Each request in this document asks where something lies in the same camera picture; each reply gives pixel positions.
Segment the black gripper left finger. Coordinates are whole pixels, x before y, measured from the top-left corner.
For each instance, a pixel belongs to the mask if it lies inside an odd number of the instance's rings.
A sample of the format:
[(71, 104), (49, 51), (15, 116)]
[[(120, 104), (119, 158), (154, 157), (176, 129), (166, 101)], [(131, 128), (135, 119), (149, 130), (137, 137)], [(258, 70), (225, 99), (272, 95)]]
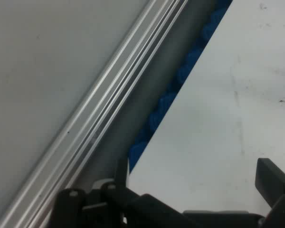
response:
[(181, 228), (183, 214), (149, 194), (106, 181), (86, 193), (69, 188), (55, 199), (50, 228)]

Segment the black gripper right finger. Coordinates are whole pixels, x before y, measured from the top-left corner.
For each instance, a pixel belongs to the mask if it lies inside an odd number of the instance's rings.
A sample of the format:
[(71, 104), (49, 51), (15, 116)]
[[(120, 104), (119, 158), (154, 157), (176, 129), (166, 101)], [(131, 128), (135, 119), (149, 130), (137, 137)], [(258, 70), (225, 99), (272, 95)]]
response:
[(259, 158), (255, 187), (271, 208), (260, 226), (285, 228), (285, 173), (269, 158)]

